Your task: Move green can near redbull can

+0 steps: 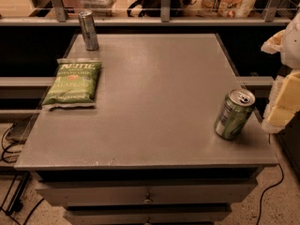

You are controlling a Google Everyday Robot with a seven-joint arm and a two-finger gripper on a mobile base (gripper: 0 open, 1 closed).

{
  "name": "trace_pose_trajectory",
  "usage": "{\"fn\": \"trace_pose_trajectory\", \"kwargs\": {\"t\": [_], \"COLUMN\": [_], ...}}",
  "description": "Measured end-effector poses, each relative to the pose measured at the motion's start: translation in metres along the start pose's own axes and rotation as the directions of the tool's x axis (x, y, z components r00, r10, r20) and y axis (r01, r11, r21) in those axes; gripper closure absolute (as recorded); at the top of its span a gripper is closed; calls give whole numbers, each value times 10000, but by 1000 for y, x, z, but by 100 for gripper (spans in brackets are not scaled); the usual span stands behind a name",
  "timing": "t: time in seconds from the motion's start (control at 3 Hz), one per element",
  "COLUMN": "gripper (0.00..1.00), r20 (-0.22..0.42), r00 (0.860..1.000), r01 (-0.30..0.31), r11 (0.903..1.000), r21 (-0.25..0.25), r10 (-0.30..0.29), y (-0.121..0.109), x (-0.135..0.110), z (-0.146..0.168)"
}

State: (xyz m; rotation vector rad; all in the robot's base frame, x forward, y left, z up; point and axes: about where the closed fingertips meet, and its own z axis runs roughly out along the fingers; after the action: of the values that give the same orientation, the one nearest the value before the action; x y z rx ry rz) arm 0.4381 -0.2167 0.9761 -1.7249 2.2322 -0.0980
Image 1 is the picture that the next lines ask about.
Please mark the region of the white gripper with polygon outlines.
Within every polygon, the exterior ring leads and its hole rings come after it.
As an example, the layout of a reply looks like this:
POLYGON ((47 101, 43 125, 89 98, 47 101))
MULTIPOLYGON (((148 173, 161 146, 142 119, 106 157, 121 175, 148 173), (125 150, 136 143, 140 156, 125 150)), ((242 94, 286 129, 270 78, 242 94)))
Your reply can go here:
MULTIPOLYGON (((300 68, 300 13, 281 30, 267 39, 261 47, 265 53, 280 53, 281 63, 289 68, 300 68)), ((278 133, 300 111, 300 70, 293 70, 286 77, 277 76, 263 113, 262 129, 278 133)))

